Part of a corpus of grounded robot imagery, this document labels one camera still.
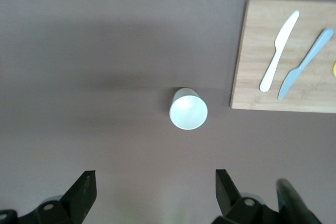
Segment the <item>knife handle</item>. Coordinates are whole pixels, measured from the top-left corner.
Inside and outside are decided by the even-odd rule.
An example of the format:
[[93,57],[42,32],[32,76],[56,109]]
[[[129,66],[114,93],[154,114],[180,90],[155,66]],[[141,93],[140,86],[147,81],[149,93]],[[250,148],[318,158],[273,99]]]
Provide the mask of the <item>knife handle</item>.
[[271,87],[271,84],[273,82],[273,78],[275,75],[275,71],[277,70],[277,66],[280,60],[281,52],[276,50],[273,56],[273,59],[271,63],[269,64],[269,67],[260,83],[259,89],[262,92],[267,92],[269,88]]
[[312,58],[314,58],[314,56],[326,45],[326,43],[331,39],[333,33],[334,30],[332,28],[326,28],[321,32],[320,36],[316,39],[309,52],[299,65],[298,68],[300,70],[303,70],[312,60]]

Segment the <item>light blue plastic knife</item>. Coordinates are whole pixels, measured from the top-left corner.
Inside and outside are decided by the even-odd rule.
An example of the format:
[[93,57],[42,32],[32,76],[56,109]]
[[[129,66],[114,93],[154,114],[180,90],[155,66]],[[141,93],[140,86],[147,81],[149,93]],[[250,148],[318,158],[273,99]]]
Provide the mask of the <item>light blue plastic knife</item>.
[[308,65],[308,63],[312,60],[312,58],[314,58],[315,55],[322,49],[322,47],[324,47],[325,44],[330,40],[333,33],[334,33],[334,30],[332,28],[324,29],[321,32],[320,36],[316,39],[315,43],[311,46],[309,52],[304,57],[301,64],[297,68],[294,68],[287,74],[284,82],[281,85],[280,91],[279,91],[279,95],[278,95],[279,100],[282,100],[285,97],[285,95],[287,94],[288,90],[290,89],[292,84],[295,82],[297,77],[301,74],[303,69]]

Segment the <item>white plastic knife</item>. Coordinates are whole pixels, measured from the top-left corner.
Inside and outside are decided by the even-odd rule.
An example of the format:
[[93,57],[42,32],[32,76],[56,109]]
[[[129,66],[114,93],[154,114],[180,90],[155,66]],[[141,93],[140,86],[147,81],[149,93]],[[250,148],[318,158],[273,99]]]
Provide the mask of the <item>white plastic knife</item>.
[[334,30],[332,28],[324,29],[321,32],[320,36],[316,39],[315,43],[311,46],[309,52],[304,57],[301,64],[297,68],[291,70],[287,74],[284,82],[281,85],[280,91],[279,91],[279,95],[278,95],[279,100],[282,100],[285,97],[289,88],[295,82],[297,77],[301,74],[301,72],[308,65],[308,63],[314,58],[314,56],[322,49],[322,47],[324,47],[325,44],[331,39],[333,33],[334,33]]
[[285,44],[288,40],[288,37],[290,33],[292,32],[296,21],[299,18],[299,15],[300,15],[300,12],[298,10],[293,12],[292,15],[290,15],[290,17],[288,18],[288,20],[284,23],[280,32],[278,33],[277,38],[275,39],[275,42],[274,42],[275,53],[274,53],[273,59],[271,63],[269,64],[268,69],[259,86],[259,89],[262,92],[267,92],[269,88],[271,87],[274,74],[275,74],[275,71],[277,69],[277,66],[280,60],[280,56],[282,54],[283,49],[285,48]]

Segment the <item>white cup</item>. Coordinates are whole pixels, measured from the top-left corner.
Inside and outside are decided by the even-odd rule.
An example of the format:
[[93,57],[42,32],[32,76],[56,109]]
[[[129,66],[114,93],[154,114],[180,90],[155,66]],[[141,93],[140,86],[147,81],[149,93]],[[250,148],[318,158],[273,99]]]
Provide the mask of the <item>white cup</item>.
[[169,116],[176,127],[193,130],[205,122],[208,108],[194,90],[182,88],[174,95]]

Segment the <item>cutting board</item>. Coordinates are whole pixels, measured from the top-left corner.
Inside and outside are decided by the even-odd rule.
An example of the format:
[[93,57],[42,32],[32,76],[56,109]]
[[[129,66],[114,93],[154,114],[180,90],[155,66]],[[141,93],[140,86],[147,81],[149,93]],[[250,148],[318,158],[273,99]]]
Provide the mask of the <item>cutting board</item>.
[[[268,92],[260,82],[275,53],[274,41],[288,17],[300,16],[282,52]],[[336,32],[312,59],[283,100],[278,93],[287,73],[299,66],[324,28],[336,29],[336,3],[288,0],[247,2],[236,65],[231,107],[247,110],[336,113]]]

